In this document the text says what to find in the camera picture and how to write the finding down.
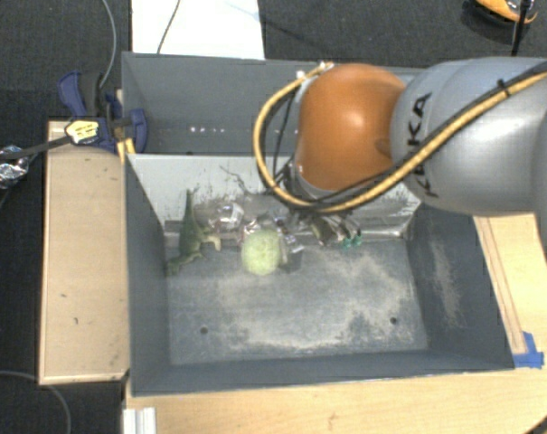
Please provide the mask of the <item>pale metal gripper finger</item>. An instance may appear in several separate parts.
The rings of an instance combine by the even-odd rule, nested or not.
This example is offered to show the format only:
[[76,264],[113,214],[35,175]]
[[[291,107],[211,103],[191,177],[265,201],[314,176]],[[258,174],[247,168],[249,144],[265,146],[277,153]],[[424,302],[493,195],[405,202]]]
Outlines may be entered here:
[[294,248],[297,246],[297,238],[294,233],[286,225],[286,220],[283,218],[276,218],[275,225],[280,238],[280,244],[282,251],[285,254],[292,254]]
[[289,273],[296,272],[301,268],[304,251],[305,247],[301,244],[290,248],[287,263]]

